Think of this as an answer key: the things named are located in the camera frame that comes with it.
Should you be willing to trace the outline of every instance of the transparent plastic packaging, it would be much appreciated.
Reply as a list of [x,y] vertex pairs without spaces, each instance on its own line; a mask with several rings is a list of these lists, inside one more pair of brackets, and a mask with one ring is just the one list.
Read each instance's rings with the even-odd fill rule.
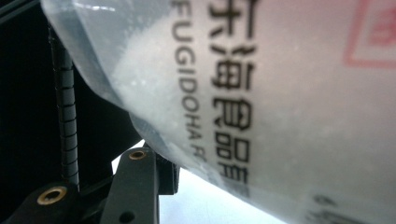
[[396,220],[391,0],[42,0],[165,158],[288,223]]

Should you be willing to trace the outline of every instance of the bag of white granules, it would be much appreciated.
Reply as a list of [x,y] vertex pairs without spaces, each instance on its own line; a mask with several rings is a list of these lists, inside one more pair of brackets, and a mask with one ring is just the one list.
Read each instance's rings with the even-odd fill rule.
[[396,2],[42,0],[158,153],[288,223],[396,220]]

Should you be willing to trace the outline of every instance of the black cable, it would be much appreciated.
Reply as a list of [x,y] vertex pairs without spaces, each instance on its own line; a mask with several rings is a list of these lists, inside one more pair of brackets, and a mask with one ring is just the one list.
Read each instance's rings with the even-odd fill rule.
[[49,43],[55,75],[56,102],[61,131],[62,178],[78,186],[78,141],[73,62],[49,25]]

